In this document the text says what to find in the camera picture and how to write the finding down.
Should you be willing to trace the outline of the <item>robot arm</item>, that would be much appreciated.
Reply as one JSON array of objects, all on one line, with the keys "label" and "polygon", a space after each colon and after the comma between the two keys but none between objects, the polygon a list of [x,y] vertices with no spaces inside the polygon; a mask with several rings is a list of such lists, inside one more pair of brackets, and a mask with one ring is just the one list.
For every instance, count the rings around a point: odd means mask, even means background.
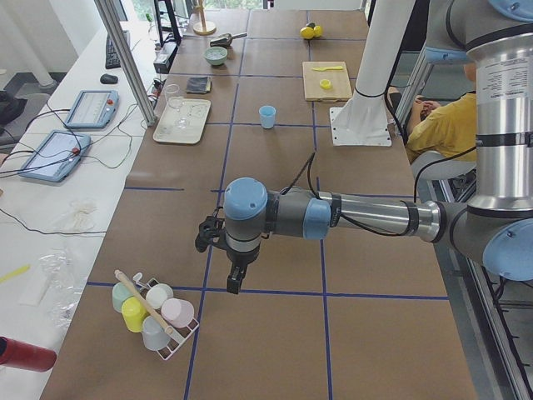
[{"label": "robot arm", "polygon": [[231,182],[224,217],[200,224],[197,251],[227,253],[227,291],[238,293],[268,234],[323,239],[336,226],[444,242],[495,275],[532,278],[532,4],[433,1],[426,47],[440,62],[476,65],[476,194],[465,203],[409,202],[317,192],[270,191]]}]

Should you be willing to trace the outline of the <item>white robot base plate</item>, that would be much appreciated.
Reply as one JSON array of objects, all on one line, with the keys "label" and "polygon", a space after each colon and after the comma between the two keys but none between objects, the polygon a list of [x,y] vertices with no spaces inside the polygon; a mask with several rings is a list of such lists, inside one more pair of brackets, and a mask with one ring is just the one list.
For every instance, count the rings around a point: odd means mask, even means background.
[{"label": "white robot base plate", "polygon": [[345,107],[330,108],[331,136],[334,146],[390,147],[386,110],[383,105],[366,110]]}]

